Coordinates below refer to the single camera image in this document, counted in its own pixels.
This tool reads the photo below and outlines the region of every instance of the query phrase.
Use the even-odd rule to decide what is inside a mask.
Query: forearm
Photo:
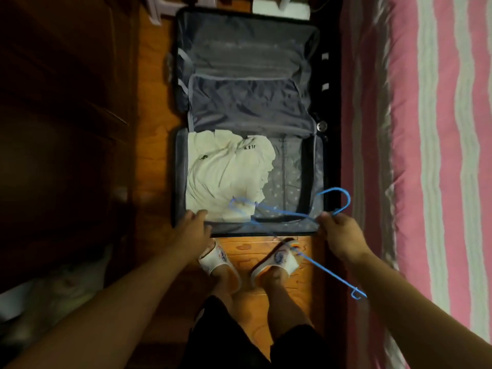
[[[8,366],[123,368],[186,257],[162,254],[76,310]]]
[[[492,366],[492,347],[375,255],[366,254],[349,267],[410,367]]]

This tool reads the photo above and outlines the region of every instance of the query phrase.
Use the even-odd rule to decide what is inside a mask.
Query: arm
[[[411,368],[492,367],[492,346],[375,256],[354,219],[324,212],[318,221],[330,249],[359,281]]]
[[[133,270],[74,311],[8,369],[113,369],[126,365],[161,298],[210,238],[206,211],[188,211],[163,253]]]

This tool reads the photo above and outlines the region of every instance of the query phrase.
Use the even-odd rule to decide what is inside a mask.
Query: white cloth
[[[227,130],[189,133],[187,210],[206,209],[209,221],[249,221],[254,204],[235,202],[231,209],[231,199],[261,202],[274,159],[265,136],[243,139]]]

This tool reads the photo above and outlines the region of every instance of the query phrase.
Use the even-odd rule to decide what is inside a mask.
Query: pink striped bedsheet
[[[372,250],[486,341],[492,0],[344,0],[342,186]],[[366,300],[349,368],[406,367]]]

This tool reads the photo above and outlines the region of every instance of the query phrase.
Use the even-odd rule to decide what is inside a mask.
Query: left hand
[[[188,210],[176,226],[173,245],[188,261],[199,258],[207,248],[212,233],[212,227],[204,224],[207,213],[207,210],[200,210],[194,214]]]

